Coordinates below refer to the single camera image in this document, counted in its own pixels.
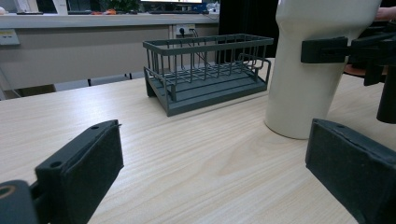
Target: dish rack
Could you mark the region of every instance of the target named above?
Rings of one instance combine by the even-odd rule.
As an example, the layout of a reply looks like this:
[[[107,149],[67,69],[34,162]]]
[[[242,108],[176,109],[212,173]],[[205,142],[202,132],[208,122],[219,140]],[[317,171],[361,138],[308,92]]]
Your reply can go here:
[[[148,96],[157,96],[170,117],[266,91],[271,62],[264,56],[273,41],[244,34],[145,41]]]

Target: wall outlet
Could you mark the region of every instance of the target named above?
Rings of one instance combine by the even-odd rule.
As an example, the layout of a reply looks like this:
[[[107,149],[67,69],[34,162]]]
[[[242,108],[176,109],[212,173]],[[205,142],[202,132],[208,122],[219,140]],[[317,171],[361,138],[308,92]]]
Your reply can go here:
[[[181,35],[180,30],[184,29],[184,35],[193,35],[195,30],[195,24],[177,24],[176,25],[176,35]]]
[[[20,40],[14,29],[0,29],[0,45],[19,45]]]

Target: white vase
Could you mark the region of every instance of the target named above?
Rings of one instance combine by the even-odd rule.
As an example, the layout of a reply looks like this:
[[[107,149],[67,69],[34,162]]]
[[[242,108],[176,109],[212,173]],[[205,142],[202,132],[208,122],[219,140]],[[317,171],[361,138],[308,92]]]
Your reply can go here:
[[[279,40],[265,113],[266,125],[290,138],[309,137],[312,119],[325,119],[345,63],[301,63],[304,40],[356,39],[381,0],[279,0]]]

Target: metal wire rack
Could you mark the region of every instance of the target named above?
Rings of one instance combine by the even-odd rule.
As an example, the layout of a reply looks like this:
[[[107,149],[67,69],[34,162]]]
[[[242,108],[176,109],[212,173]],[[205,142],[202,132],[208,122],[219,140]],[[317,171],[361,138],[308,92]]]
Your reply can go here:
[[[266,91],[271,62],[264,56],[271,44],[273,38],[244,34],[145,41],[148,96],[157,96],[173,116]]]

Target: wooden table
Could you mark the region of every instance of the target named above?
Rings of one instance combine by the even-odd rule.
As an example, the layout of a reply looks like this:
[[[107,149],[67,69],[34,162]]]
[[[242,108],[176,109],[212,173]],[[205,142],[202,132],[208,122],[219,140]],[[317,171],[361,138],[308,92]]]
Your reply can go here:
[[[382,85],[343,76],[329,120],[396,149],[375,119]],[[267,92],[171,118],[144,79],[0,102],[0,182],[93,124],[118,119],[125,167],[91,223],[356,223],[305,168],[307,141],[264,124]]]

